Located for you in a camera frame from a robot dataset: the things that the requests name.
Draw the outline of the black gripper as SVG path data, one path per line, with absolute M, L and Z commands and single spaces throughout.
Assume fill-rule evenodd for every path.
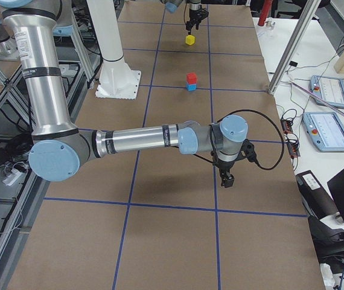
M 185 22 L 185 28 L 191 33 L 193 26 L 198 30 L 201 22 L 208 17 L 208 11 L 202 6 L 201 0 L 189 0 L 186 2 L 190 5 L 189 20 Z
M 238 152 L 231 155 L 223 153 L 222 151 L 211 152 L 212 163 L 215 165 L 220 172 L 221 186 L 224 188 L 233 187 L 235 178 L 233 174 L 230 173 L 231 168 L 234 166 L 236 161 L 246 159 L 254 163 L 255 162 L 255 147 L 248 140 L 245 139 L 242 143 L 239 143 L 240 148 Z

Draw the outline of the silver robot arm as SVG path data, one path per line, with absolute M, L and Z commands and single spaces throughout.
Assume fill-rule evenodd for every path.
M 183 155 L 212 154 L 221 185 L 231 187 L 235 162 L 257 161 L 247 139 L 244 118 L 229 114 L 202 126 L 195 121 L 124 130 L 101 130 L 105 120 L 115 120 L 111 109 L 90 111 L 90 126 L 78 127 L 70 117 L 59 66 L 55 29 L 71 27 L 70 1 L 0 1 L 2 17 L 16 38 L 31 109 L 35 121 L 28 162 L 44 180 L 64 181 L 86 162 L 121 152 L 175 147 Z
M 183 3 L 182 0 L 166 0 L 161 1 L 165 6 L 165 9 L 170 12 L 174 13 L 177 8 Z M 189 19 L 185 22 L 185 28 L 188 35 L 191 35 L 192 29 L 195 28 L 196 30 L 199 29 L 199 25 L 203 20 L 205 20 L 209 16 L 209 11 L 205 7 L 202 6 L 201 0 L 190 0 L 185 1 L 186 4 L 190 5 L 189 9 Z

